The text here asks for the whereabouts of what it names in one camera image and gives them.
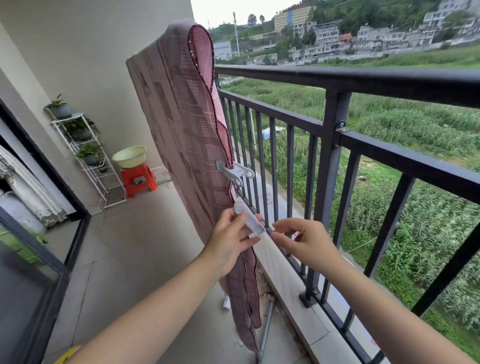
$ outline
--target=plastic basin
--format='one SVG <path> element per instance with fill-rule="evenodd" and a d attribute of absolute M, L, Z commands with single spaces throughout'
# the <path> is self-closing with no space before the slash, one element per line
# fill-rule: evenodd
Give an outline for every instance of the plastic basin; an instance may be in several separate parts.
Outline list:
<path fill-rule="evenodd" d="M 112 155 L 112 160 L 123 169 L 140 166 L 147 159 L 147 148 L 131 146 Z"/>

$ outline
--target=hand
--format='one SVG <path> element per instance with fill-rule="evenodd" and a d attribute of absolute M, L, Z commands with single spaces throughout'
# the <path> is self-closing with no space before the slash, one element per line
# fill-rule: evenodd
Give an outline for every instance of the hand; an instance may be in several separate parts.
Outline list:
<path fill-rule="evenodd" d="M 226 276 L 235 265 L 238 256 L 250 248 L 260 237 L 247 238 L 252 231 L 245 226 L 247 214 L 242 212 L 237 216 L 232 208 L 222 212 L 218 223 L 215 225 L 210 240 L 202 251 L 203 256 L 210 260 L 218 273 L 218 278 Z"/>
<path fill-rule="evenodd" d="M 284 218 L 273 224 L 272 240 L 306 266 L 326 274 L 335 269 L 342 256 L 330 240 L 323 224 L 302 218 Z M 299 232 L 295 240 L 289 237 Z"/>

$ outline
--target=pink quilt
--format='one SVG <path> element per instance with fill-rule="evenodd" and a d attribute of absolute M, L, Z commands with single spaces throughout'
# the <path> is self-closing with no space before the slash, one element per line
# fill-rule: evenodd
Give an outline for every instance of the pink quilt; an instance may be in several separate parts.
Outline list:
<path fill-rule="evenodd" d="M 233 153 L 214 84 L 210 35 L 193 20 L 173 23 L 127 67 L 162 161 L 206 244 L 221 212 L 234 203 L 231 181 L 216 168 L 217 160 L 232 168 Z M 220 282 L 251 351 L 258 351 L 255 329 L 261 325 L 255 267 L 250 248 Z"/>

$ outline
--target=black metal railing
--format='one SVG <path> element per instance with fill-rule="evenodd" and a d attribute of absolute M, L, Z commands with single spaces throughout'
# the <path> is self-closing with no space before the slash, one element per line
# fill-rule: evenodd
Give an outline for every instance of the black metal railing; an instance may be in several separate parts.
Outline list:
<path fill-rule="evenodd" d="M 242 122 L 240 122 L 242 120 L 240 106 L 244 106 L 251 159 L 250 167 L 253 169 L 255 168 L 255 160 L 249 111 L 250 109 L 254 110 L 261 167 L 263 207 L 266 215 L 264 217 L 267 226 L 269 226 L 271 222 L 268 220 L 267 213 L 265 156 L 261 131 L 262 113 L 269 117 L 270 125 L 270 156 L 275 221 L 278 220 L 276 120 L 281 120 L 287 124 L 288 217 L 292 216 L 293 207 L 294 128 L 300 128 L 310 133 L 304 217 L 311 217 L 313 207 L 313 218 L 321 221 L 327 230 L 330 221 L 341 148 L 345 147 L 350 150 L 333 234 L 333 243 L 337 248 L 340 246 L 342 240 L 360 157 L 369 157 L 402 172 L 378 237 L 374 243 L 372 253 L 365 267 L 364 274 L 367 277 L 370 277 L 375 271 L 394 233 L 399 216 L 416 179 L 423 180 L 474 203 L 480 203 L 480 173 L 466 170 L 451 163 L 400 146 L 370 138 L 350 131 L 346 127 L 348 105 L 352 92 L 479 108 L 480 74 L 478 72 L 446 71 L 440 69 L 360 69 L 286 66 L 216 66 L 215 70 L 216 74 L 316 86 L 326 89 L 323 122 L 220 88 L 218 90 L 230 135 L 232 135 L 234 139 L 236 160 L 243 160 L 243 163 L 247 165 L 246 148 L 243 140 L 244 134 Z M 216 79 L 216 83 L 217 87 L 219 87 L 218 79 Z M 232 103 L 235 103 L 242 158 L 240 158 Z M 321 139 L 321 149 L 318 161 L 315 206 L 312 206 L 318 138 Z M 253 185 L 253 197 L 255 200 L 252 200 L 249 183 L 246 183 L 247 194 L 245 193 L 245 187 L 242 187 L 241 191 L 238 192 L 254 212 L 260 212 L 256 181 Z M 476 254 L 479 248 L 480 224 L 474 228 L 466 241 L 454 253 L 441 273 L 414 305 L 412 312 L 418 316 L 424 314 L 467 262 Z M 374 358 L 371 358 L 350 332 L 349 328 L 354 319 L 352 310 L 349 310 L 347 318 L 343 321 L 327 302 L 330 283 L 325 280 L 323 288 L 320 291 L 318 288 L 319 274 L 310 268 L 307 270 L 305 265 L 298 264 L 294 257 L 289 256 L 286 252 L 283 253 L 305 283 L 305 292 L 300 294 L 300 299 L 303 304 L 306 307 L 310 307 L 318 303 L 363 364 L 379 363 L 384 358 L 383 353 L 380 351 Z"/>

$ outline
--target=sky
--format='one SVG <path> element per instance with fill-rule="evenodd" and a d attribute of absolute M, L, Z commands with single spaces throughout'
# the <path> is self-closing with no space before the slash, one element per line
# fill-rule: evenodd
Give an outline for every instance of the sky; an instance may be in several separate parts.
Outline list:
<path fill-rule="evenodd" d="M 214 28 L 223 23 L 233 24 L 233 12 L 237 13 L 237 24 L 247 23 L 248 16 L 255 14 L 260 23 L 260 15 L 271 20 L 276 12 L 298 3 L 298 0 L 191 0 L 193 17 L 198 24 Z"/>

